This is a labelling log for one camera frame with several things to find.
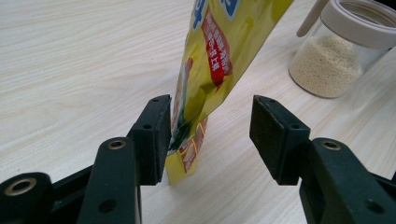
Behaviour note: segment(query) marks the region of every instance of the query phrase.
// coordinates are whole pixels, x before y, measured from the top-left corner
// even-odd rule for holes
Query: white table
[[[367,169],[396,170],[396,53],[344,96],[300,89],[288,65],[314,0],[295,1],[225,103],[210,117],[194,175],[142,188],[145,223],[305,223],[298,188],[280,187],[248,137],[254,94],[274,98]],[[0,6],[0,181],[53,182],[93,163],[147,101],[174,96],[193,1],[3,1]]]

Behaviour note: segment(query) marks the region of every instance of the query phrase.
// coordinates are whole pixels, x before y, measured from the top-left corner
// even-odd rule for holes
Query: blue label
[[[236,9],[238,8],[238,3],[239,0],[220,0],[221,5],[225,9],[225,12],[228,15],[229,19],[233,18],[233,15],[235,15]]]
[[[192,29],[195,31],[202,23],[204,16],[202,15],[202,11],[204,10],[205,0],[196,0],[195,2],[195,10],[194,10],[194,23],[192,24]]]

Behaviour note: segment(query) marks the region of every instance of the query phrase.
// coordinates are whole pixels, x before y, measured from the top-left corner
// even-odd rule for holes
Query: glass jar
[[[396,46],[396,11],[370,0],[330,0],[289,71],[317,96],[341,96]]]

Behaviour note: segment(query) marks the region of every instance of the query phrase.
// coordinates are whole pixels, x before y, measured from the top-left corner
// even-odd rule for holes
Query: jar lid
[[[372,49],[396,46],[396,11],[372,0],[330,0],[320,18],[344,39]]]

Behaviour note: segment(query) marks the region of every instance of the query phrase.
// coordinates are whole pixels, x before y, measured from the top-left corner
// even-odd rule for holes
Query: yellow snack bag
[[[207,116],[230,93],[292,0],[196,0],[165,167],[171,183],[195,171]]]

